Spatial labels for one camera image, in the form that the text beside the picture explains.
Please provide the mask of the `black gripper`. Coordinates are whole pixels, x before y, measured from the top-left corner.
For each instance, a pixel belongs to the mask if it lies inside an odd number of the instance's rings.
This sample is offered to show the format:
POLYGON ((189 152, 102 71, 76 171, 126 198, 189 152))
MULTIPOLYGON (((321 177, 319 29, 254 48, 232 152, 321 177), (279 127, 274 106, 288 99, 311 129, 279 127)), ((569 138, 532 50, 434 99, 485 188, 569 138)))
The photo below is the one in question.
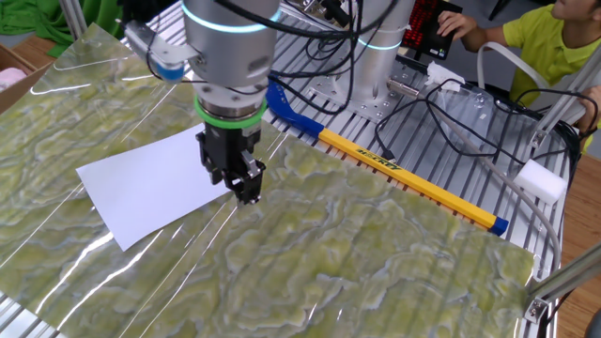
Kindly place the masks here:
POLYGON ((205 124, 195 135, 200 157, 212 184, 222 180, 238 201, 247 205, 261 198, 262 177, 266 166, 253 157, 254 146, 260 141, 258 124, 243 129, 223 129, 205 124))

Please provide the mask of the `operator hand on keypad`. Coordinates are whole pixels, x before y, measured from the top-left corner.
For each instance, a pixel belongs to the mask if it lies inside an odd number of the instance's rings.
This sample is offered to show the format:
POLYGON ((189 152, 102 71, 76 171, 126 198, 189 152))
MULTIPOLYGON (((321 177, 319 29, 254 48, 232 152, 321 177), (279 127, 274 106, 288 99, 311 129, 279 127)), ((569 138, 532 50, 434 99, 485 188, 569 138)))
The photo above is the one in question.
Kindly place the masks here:
POLYGON ((437 34, 447 37, 454 34, 453 40, 461 40, 469 51, 475 51, 483 44, 480 28, 470 16, 457 12, 443 11, 438 17, 439 28, 437 34))

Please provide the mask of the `operator hand behind post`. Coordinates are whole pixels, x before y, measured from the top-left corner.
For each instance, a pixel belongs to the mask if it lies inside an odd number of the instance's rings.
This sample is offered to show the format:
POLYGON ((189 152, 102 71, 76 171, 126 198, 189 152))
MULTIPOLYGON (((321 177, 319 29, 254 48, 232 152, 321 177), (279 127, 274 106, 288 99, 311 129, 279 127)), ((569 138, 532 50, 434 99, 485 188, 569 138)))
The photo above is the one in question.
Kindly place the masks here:
POLYGON ((579 101, 585 107, 585 113, 577 123, 580 133, 586 134, 597 126, 600 118, 600 94, 599 85, 587 88, 582 92, 584 99, 579 101))

